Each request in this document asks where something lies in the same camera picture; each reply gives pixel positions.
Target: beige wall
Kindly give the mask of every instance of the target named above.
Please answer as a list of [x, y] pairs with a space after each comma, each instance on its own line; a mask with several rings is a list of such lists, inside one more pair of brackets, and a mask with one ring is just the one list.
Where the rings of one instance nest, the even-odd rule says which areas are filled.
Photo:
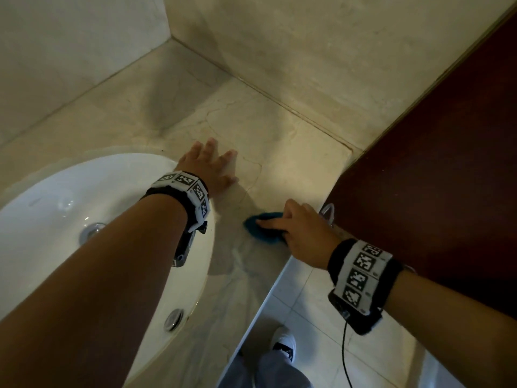
[[169, 36], [163, 0], [0, 0], [0, 145]]
[[173, 37], [364, 149], [514, 0], [165, 0]]

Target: forearm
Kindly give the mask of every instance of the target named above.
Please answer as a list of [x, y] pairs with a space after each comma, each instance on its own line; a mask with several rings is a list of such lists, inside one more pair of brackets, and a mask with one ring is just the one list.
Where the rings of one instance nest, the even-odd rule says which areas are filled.
[[385, 310], [467, 387], [517, 384], [517, 322], [435, 282], [402, 272]]
[[122, 386], [186, 223], [152, 195], [77, 250], [0, 323], [0, 385]]

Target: wooden door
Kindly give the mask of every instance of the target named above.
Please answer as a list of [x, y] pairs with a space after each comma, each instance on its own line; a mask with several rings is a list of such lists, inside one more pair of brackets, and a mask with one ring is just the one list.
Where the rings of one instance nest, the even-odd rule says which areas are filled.
[[517, 318], [517, 15], [338, 180], [335, 223]]

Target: hand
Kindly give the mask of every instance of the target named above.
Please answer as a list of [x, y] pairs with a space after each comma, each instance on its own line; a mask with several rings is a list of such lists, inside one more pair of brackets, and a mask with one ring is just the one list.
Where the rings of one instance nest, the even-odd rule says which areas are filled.
[[330, 255], [341, 242], [314, 208], [292, 199], [285, 202], [282, 218], [258, 220], [257, 224], [287, 231], [284, 238], [293, 256], [315, 268], [327, 269]]
[[201, 142], [194, 143], [174, 169], [192, 173], [202, 179], [211, 198], [220, 195], [237, 181], [235, 176], [221, 175], [224, 167], [237, 155], [237, 152], [231, 149], [212, 161], [216, 143], [217, 141], [212, 137], [208, 139], [205, 146]]

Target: black cable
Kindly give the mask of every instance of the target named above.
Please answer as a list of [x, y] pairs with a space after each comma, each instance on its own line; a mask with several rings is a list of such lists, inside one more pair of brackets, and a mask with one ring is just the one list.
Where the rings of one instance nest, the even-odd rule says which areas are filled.
[[348, 372], [346, 371], [346, 366], [345, 366], [345, 334], [346, 334], [347, 325], [348, 325], [348, 322], [345, 321], [345, 329], [343, 331], [343, 343], [341, 344], [341, 360], [343, 361], [343, 369], [345, 369], [346, 379], [348, 380], [348, 384], [350, 385], [350, 388], [352, 388], [352, 383], [350, 382], [350, 377], [348, 377]]

